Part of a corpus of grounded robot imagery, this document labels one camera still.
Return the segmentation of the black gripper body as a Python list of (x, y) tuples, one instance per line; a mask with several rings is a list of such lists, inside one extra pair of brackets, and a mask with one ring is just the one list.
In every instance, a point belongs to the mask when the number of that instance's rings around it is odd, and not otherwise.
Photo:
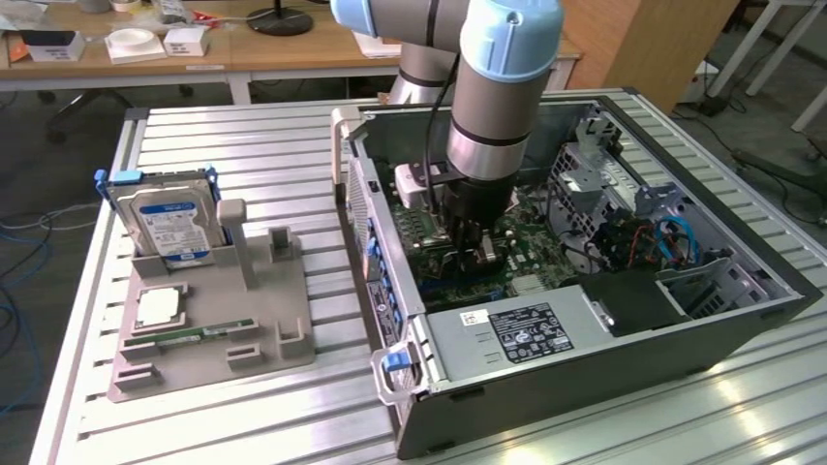
[(516, 177), (486, 181), (462, 178), (444, 184), (442, 210), (450, 232), (490, 230), (510, 205)]

